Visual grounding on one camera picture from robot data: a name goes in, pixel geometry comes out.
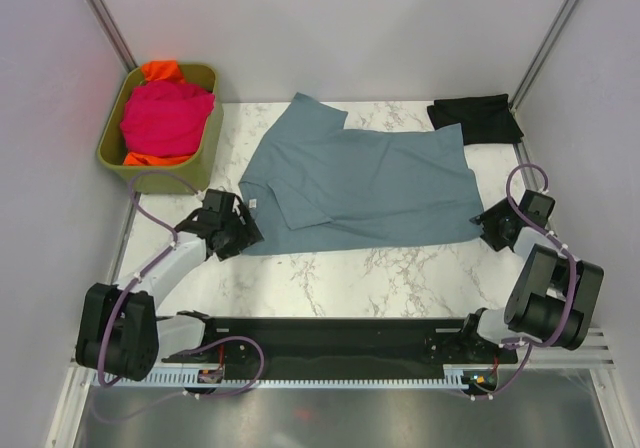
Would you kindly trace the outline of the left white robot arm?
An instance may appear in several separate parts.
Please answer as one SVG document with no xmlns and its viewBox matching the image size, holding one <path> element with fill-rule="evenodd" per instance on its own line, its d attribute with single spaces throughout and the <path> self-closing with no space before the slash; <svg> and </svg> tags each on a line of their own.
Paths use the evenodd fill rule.
<svg viewBox="0 0 640 448">
<path fill-rule="evenodd" d="M 142 381 L 158 361 L 193 356 L 208 361 L 219 339 L 206 328 L 208 318 L 196 312 L 159 317 L 157 307 L 195 268 L 211 257 L 224 261 L 263 239 L 250 211 L 199 208 L 171 230 L 171 240 L 143 267 L 86 292 L 75 360 L 96 371 L 101 387 L 126 379 Z"/>
</svg>

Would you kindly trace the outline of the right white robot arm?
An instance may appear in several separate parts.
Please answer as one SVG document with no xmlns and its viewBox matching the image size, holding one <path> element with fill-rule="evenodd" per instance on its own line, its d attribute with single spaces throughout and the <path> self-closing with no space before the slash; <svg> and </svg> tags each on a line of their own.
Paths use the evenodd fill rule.
<svg viewBox="0 0 640 448">
<path fill-rule="evenodd" d="M 567 350 L 579 348 L 587 336 L 604 270 L 576 261 L 574 296 L 568 318 L 562 319 L 570 287 L 568 257 L 550 240 L 528 226 L 506 199 L 470 219 L 482 230 L 481 239 L 494 251 L 504 248 L 524 260 L 524 266 L 501 309 L 479 309 L 469 316 L 475 327 L 458 336 L 458 349 L 467 360 L 483 360 L 495 344 L 522 345 L 532 339 L 541 345 L 557 328 L 552 344 Z"/>
</svg>

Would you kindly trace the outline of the blue-grey t-shirt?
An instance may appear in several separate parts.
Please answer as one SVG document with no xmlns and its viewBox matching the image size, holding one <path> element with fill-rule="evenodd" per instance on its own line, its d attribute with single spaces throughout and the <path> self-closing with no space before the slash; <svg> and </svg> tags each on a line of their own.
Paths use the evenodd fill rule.
<svg viewBox="0 0 640 448">
<path fill-rule="evenodd" d="M 239 182 L 263 239 L 252 256 L 422 247 L 479 237 L 483 211 L 459 125 L 348 129 L 346 112 L 298 93 Z"/>
</svg>

